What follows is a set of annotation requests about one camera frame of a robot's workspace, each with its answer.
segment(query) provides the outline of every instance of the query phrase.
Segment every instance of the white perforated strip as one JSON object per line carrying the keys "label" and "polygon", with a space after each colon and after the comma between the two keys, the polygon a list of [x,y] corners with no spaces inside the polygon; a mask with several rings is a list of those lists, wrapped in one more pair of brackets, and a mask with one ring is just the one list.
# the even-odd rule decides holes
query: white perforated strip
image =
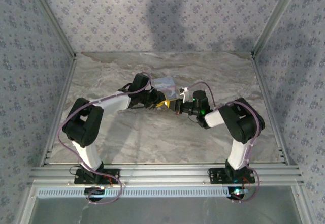
{"label": "white perforated strip", "polygon": [[[96,197],[114,197],[118,188],[106,189]],[[170,198],[170,197],[227,197],[227,187],[130,187],[123,190],[121,198]],[[84,197],[84,188],[41,188],[39,198]]]}

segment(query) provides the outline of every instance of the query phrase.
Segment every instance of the wall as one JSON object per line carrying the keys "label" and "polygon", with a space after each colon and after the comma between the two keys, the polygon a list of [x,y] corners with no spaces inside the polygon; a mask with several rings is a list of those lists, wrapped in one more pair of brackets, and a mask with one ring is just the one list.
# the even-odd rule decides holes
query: wall
{"label": "wall", "polygon": [[71,62],[35,0],[0,0],[0,223],[12,223]]}
{"label": "wall", "polygon": [[291,0],[258,58],[280,129],[325,223],[325,0]]}
{"label": "wall", "polygon": [[277,0],[47,0],[81,51],[250,51]]}

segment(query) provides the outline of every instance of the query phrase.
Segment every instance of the yellow object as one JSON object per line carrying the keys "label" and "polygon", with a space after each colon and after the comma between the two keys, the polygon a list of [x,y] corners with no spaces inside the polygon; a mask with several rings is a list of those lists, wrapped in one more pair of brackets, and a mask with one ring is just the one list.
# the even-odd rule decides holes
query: yellow object
{"label": "yellow object", "polygon": [[165,100],[165,101],[162,101],[160,102],[159,104],[157,104],[156,107],[160,107],[160,106],[163,106],[163,105],[166,105],[168,108],[169,108],[169,103],[170,103],[169,100]]}

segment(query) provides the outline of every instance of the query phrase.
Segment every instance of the glass panel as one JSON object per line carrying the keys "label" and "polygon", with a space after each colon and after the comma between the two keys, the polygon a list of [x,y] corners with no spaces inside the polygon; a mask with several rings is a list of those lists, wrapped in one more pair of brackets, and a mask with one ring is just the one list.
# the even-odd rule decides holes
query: glass panel
{"label": "glass panel", "polygon": [[29,224],[301,223],[290,187],[262,187],[255,199],[121,198],[109,205],[84,198],[37,199]]}

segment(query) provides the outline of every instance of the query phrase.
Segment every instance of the metal frame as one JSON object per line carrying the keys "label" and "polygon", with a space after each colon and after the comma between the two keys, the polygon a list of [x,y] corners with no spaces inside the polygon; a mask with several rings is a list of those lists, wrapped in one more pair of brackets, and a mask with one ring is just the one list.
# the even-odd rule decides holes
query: metal frame
{"label": "metal frame", "polygon": [[[280,134],[279,126],[274,118],[274,112],[271,105],[270,97],[266,91],[266,84],[261,77],[260,70],[255,59],[252,59],[256,77],[262,91],[263,99],[267,109],[270,123],[273,128],[277,145],[283,162],[254,164],[251,166],[256,168],[261,179],[261,186],[291,186],[292,193],[295,197],[296,205],[303,223],[313,223],[315,214],[308,201],[306,188],[304,187],[303,178],[300,174],[298,166],[291,165],[290,158],[285,150],[285,143]],[[49,138],[46,148],[42,155],[40,167],[33,168],[30,175],[32,187],[25,192],[25,201],[22,201],[19,219],[16,223],[28,223],[30,215],[38,196],[40,189],[60,190],[60,189],[82,189],[91,187],[92,185],[75,186],[74,176],[69,174],[69,168],[73,165],[55,165],[47,164],[50,157],[51,149],[55,141],[56,129],[60,123],[61,115],[65,100],[68,95],[76,61],[74,60],[70,66],[66,77],[65,85],[59,100],[58,108],[55,113],[55,120],[50,129]],[[224,164],[141,164],[141,165],[105,165],[106,168],[119,168],[120,179],[124,187],[132,189],[216,189],[219,188],[210,184],[207,174],[209,168],[222,168]],[[236,186],[224,184],[222,187]]]}
{"label": "metal frame", "polygon": [[[16,220],[16,223],[29,223],[37,198],[85,197],[83,194],[85,187],[94,186],[74,185],[74,176],[69,173],[71,166],[73,165],[48,165],[32,169],[30,180],[33,184],[30,191],[25,193],[20,218]],[[251,164],[251,166],[259,172],[261,186],[291,186],[302,222],[313,223],[312,209],[306,201],[306,189],[303,186],[298,166],[282,163]],[[226,197],[228,194],[224,192],[225,187],[236,186],[210,184],[207,170],[211,167],[224,167],[223,164],[109,165],[105,167],[121,169],[120,180],[123,187],[130,191],[125,196],[128,198],[156,198],[159,197],[158,191],[161,190],[169,192],[160,197]],[[112,196],[117,193],[118,189],[118,186],[109,188],[105,194]]]}
{"label": "metal frame", "polygon": [[60,121],[61,121],[63,107],[66,102],[67,96],[68,96],[68,92],[69,92],[69,88],[71,85],[71,81],[72,81],[72,77],[73,77],[75,68],[76,68],[76,60],[75,60],[75,58],[73,58],[73,61],[71,62],[70,67],[69,67],[68,74],[66,76],[66,80],[64,82],[64,86],[62,89],[62,93],[61,93],[59,102],[57,104],[57,108],[56,108],[56,111],[54,114],[54,120],[52,122],[50,131],[49,131],[49,136],[47,138],[46,146],[43,150],[41,160],[38,164],[39,167],[43,166],[46,163],[46,159],[47,159],[47,157],[49,157],[48,153],[49,153],[49,151],[51,151],[51,149],[53,147],[53,143],[55,141],[56,130],[57,130],[57,128],[60,124]]}
{"label": "metal frame", "polygon": [[265,25],[261,35],[259,36],[254,48],[253,48],[253,57],[258,57],[268,42],[273,30],[275,29],[276,25],[278,24],[282,14],[285,12],[287,6],[289,5],[291,0],[279,0],[276,4],[273,12]]}
{"label": "metal frame", "polygon": [[262,92],[262,96],[264,99],[264,103],[266,106],[266,110],[270,119],[270,123],[274,132],[274,136],[275,136],[275,140],[278,144],[278,147],[281,149],[282,153],[283,153],[283,158],[284,158],[284,162],[287,165],[292,164],[292,162],[290,161],[289,155],[286,152],[286,148],[285,148],[285,143],[284,143],[284,139],[282,137],[282,134],[280,133],[280,128],[279,125],[277,123],[277,120],[274,117],[274,111],[273,111],[273,107],[271,104],[271,98],[269,96],[269,93],[267,93],[267,86],[266,86],[266,82],[265,80],[262,78],[261,76],[261,71],[258,68],[258,65],[256,63],[255,58],[252,58],[252,63],[253,63],[253,67],[255,70],[255,74],[259,83],[259,87],[261,88],[261,92]]}
{"label": "metal frame", "polygon": [[66,50],[66,52],[71,56],[74,57],[75,53],[73,52],[73,49],[68,41],[68,39],[66,38],[64,32],[62,31],[60,25],[58,24],[52,10],[50,9],[50,7],[48,6],[46,0],[36,0],[37,3],[39,4],[40,8],[42,9],[46,19],[49,21],[49,23],[51,24],[52,28],[54,29],[54,33],[57,35],[57,37],[59,38],[60,42],[62,43],[64,49]]}

